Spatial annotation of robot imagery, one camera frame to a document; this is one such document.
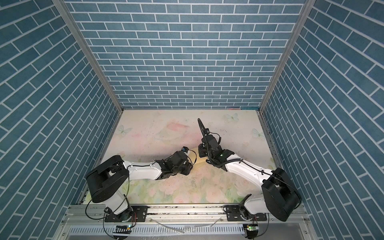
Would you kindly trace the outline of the yellow envelope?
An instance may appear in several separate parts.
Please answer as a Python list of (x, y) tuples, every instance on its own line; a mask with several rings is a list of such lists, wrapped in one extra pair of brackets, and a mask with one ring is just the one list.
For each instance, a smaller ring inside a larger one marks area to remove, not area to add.
[(192, 153), (189, 155), (189, 157), (191, 158), (192, 163), (194, 165), (199, 165), (199, 164), (205, 164), (206, 163), (207, 157), (201, 157), (199, 155), (199, 148), (198, 147), (190, 149), (189, 151), (192, 151)]

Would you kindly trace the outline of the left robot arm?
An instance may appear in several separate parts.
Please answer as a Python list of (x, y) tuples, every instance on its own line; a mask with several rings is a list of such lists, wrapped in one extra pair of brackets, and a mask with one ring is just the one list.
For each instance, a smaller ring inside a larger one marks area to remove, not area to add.
[(120, 191), (124, 183), (131, 180), (164, 180), (172, 176), (190, 174), (194, 161), (187, 147), (176, 151), (170, 157), (151, 163), (132, 163), (115, 155), (86, 174), (91, 200), (104, 204), (114, 214), (121, 214), (130, 208), (128, 195)]

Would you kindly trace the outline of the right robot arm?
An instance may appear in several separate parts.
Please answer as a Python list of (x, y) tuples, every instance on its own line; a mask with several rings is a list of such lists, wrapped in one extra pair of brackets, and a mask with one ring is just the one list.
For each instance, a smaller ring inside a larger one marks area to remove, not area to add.
[(199, 156), (206, 157), (208, 164), (238, 175), (262, 190), (261, 197), (248, 194), (240, 202), (239, 212), (244, 219), (248, 220), (260, 213), (270, 213), (285, 222), (301, 204), (300, 193), (283, 169), (269, 170), (256, 166), (233, 151), (223, 149), (212, 135), (202, 138), (198, 150)]

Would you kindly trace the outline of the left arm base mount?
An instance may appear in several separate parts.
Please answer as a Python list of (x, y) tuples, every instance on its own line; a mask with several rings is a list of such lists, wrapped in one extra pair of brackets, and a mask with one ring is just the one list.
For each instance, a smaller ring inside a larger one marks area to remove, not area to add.
[(106, 217), (104, 219), (107, 223), (120, 223), (120, 222), (145, 222), (148, 212), (148, 206), (130, 206), (120, 214), (115, 214), (110, 208), (106, 208)]

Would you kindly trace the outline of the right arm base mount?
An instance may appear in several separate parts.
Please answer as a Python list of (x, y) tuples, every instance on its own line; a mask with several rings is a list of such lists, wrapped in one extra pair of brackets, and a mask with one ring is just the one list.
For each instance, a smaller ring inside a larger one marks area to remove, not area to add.
[(267, 215), (264, 213), (251, 214), (245, 207), (240, 205), (224, 205), (224, 213), (226, 214), (228, 222), (240, 222), (240, 221), (267, 221)]

